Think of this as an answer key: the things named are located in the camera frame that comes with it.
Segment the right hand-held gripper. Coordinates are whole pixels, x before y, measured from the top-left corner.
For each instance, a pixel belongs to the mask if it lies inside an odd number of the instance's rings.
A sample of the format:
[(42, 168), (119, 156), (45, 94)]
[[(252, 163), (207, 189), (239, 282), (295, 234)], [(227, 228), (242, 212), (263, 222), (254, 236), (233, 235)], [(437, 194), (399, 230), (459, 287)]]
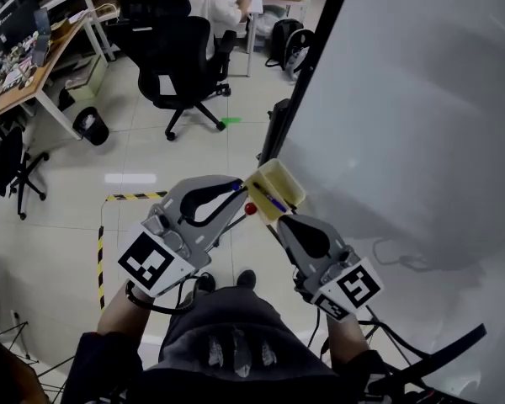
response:
[(336, 322), (370, 303), (384, 289), (367, 258), (347, 247), (336, 229), (308, 215), (283, 215), (277, 232), (289, 260), (299, 269), (295, 290)]

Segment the blue marker pen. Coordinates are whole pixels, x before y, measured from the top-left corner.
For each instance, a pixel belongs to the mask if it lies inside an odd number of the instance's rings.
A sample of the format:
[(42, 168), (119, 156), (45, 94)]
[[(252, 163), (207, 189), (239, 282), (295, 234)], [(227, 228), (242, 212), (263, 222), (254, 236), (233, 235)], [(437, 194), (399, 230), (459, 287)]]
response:
[(292, 212), (294, 212), (296, 210), (296, 206), (291, 204), (291, 203), (287, 203), (287, 207), (283, 206), (280, 202), (278, 202), (278, 200), (267, 190), (265, 189), (263, 186), (261, 186), (259, 183), (257, 182), (253, 182), (252, 185), (266, 198), (268, 199), (278, 210), (282, 211), (283, 213), (285, 213), (287, 210), (291, 210)]

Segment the cream marker tray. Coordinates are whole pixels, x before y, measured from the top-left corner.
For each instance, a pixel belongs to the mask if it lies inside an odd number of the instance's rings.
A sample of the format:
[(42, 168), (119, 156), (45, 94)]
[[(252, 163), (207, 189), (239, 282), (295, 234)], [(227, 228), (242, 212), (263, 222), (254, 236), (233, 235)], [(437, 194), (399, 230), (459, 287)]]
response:
[(297, 207), (305, 200), (306, 192), (287, 170), (284, 164), (277, 158), (271, 159), (260, 166), (243, 183), (247, 189), (250, 200), (257, 206), (258, 213), (265, 225), (272, 225), (285, 213), (278, 210), (266, 199), (254, 186), (253, 182), (259, 183), (267, 189), (283, 206), (291, 203)]

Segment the person's right forearm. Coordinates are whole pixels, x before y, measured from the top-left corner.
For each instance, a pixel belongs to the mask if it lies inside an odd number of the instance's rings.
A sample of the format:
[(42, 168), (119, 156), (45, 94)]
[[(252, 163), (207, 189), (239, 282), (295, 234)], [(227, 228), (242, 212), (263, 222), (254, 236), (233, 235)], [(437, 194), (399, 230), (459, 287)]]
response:
[(328, 317), (327, 330), (332, 367), (346, 364), (369, 351), (369, 345), (354, 314), (346, 316), (341, 322)]

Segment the large whiteboard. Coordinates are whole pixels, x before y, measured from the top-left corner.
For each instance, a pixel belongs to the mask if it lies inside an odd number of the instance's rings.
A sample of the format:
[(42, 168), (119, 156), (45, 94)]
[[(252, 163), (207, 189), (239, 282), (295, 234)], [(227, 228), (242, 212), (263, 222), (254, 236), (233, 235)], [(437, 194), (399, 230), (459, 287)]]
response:
[(345, 0), (279, 159), (409, 343), (486, 327), (428, 383), (505, 404), (505, 0)]

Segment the person's left shoe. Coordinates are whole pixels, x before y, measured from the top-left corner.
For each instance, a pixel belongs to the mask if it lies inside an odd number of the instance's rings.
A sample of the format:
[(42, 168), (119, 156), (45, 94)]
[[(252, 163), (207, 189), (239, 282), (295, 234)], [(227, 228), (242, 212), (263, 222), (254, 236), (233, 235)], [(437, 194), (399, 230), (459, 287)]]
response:
[(215, 277), (207, 272), (202, 273), (194, 284), (194, 291), (196, 293), (210, 294), (216, 290)]

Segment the person's shoe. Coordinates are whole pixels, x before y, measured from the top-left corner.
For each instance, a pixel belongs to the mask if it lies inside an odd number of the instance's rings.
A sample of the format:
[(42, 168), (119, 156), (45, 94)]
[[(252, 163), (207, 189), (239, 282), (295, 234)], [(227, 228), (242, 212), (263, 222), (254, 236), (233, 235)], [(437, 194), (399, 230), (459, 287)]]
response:
[(251, 269), (246, 269), (239, 274), (236, 282), (236, 287), (254, 290), (256, 283), (256, 274)]
[(210, 294), (216, 290), (215, 277), (207, 272), (202, 273), (194, 284), (194, 291), (196, 293)]

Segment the person's right shoe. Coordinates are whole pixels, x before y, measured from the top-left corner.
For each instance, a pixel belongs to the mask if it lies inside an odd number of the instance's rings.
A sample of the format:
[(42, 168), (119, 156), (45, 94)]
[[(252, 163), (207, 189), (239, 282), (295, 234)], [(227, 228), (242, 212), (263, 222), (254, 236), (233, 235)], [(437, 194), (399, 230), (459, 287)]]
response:
[(256, 274), (251, 269), (246, 269), (239, 274), (236, 282), (236, 287), (254, 290), (256, 283)]

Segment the black waste bin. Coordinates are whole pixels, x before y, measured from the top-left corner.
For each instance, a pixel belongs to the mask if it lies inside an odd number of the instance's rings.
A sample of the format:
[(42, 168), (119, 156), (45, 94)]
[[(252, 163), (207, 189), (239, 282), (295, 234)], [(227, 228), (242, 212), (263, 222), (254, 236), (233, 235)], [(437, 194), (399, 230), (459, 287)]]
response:
[(95, 107), (83, 109), (73, 121), (72, 128), (94, 146), (103, 145), (109, 137), (109, 127)]

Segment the black mesh office chair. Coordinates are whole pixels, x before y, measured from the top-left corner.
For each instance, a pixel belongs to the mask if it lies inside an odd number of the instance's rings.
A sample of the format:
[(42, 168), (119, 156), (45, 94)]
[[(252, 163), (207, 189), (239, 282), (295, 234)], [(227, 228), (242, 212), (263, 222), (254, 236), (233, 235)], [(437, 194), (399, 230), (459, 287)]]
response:
[(139, 68), (138, 88), (158, 109), (174, 112), (165, 136), (185, 110), (196, 108), (215, 124), (226, 125), (205, 106), (212, 94), (228, 97), (230, 54), (237, 32), (227, 30), (217, 39), (210, 23), (192, 16), (189, 0), (118, 0), (119, 20), (108, 27), (108, 37)]

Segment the grey white backpack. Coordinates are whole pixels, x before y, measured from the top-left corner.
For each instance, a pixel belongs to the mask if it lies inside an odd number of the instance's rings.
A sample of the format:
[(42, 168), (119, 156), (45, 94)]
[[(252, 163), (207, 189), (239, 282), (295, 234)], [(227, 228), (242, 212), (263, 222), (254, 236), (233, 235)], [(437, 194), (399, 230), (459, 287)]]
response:
[(284, 72), (291, 82), (296, 82), (304, 66), (308, 50), (315, 33), (308, 29), (297, 29), (290, 34), (284, 49)]

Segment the black backpack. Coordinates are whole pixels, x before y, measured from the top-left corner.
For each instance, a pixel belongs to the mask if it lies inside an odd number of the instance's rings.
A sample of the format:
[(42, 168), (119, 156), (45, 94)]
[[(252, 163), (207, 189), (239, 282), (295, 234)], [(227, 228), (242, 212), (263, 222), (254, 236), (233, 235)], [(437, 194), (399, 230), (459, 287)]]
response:
[(284, 68), (285, 50), (290, 36), (304, 25), (296, 19), (281, 19), (274, 24), (271, 33), (269, 56), (266, 67), (280, 66)]

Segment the wooden desk white legs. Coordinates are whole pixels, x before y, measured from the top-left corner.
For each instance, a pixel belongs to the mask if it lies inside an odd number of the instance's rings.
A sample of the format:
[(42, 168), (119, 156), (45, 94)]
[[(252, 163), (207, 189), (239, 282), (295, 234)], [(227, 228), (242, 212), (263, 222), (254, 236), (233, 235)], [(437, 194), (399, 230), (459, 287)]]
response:
[(34, 74), (33, 82), (23, 89), (13, 88), (6, 93), (1, 93), (0, 89), (0, 115), (6, 111), (14, 108), (15, 106), (24, 104), (27, 100), (35, 98), (39, 104), (59, 123), (74, 139), (80, 140), (81, 136), (73, 129), (72, 122), (58, 109), (51, 98), (44, 92), (45, 83), (60, 60), (61, 55), (66, 50), (75, 35), (83, 29), (88, 36), (93, 50), (99, 55), (104, 62), (105, 66), (108, 65), (105, 54), (98, 38), (93, 31), (92, 16), (90, 12), (84, 13), (80, 16), (76, 23), (72, 25), (69, 32), (62, 37), (61, 42), (54, 48), (46, 59), (42, 67), (38, 67)]

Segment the white table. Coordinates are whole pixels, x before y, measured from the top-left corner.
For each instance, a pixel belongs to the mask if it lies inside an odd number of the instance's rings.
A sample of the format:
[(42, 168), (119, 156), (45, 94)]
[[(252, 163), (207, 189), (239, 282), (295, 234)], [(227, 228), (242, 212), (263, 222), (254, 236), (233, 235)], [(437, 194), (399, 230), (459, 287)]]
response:
[[(226, 0), (229, 4), (236, 6), (237, 0)], [(246, 40), (247, 70), (246, 77), (251, 76), (253, 51), (257, 34), (258, 19), (263, 14), (263, 0), (250, 0), (246, 14), (237, 28), (237, 37)]]

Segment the cluster of small desk items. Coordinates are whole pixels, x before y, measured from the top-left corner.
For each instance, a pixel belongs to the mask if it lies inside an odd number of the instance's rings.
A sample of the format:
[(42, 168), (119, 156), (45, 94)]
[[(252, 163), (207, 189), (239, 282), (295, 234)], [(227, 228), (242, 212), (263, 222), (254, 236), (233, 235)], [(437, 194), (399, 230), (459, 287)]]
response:
[[(39, 68), (32, 63), (32, 52), (37, 35), (38, 34), (34, 32), (23, 42), (19, 42), (15, 45), (8, 54), (4, 54), (0, 51), (0, 94), (6, 93), (15, 87), (23, 89), (33, 82), (35, 72)], [(47, 56), (51, 44), (52, 40), (50, 40)]]

